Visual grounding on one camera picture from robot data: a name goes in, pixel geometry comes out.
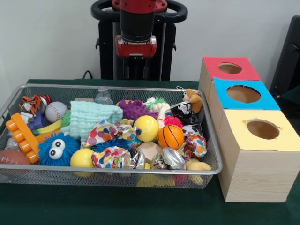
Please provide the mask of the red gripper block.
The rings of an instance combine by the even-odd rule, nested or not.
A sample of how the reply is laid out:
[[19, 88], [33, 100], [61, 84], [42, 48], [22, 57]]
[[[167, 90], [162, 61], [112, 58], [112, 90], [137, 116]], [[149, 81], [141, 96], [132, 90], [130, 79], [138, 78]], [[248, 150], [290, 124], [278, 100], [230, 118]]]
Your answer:
[[143, 57], [152, 58], [157, 49], [156, 37], [151, 37], [146, 42], [129, 42], [122, 37], [115, 37], [116, 52], [120, 58]]

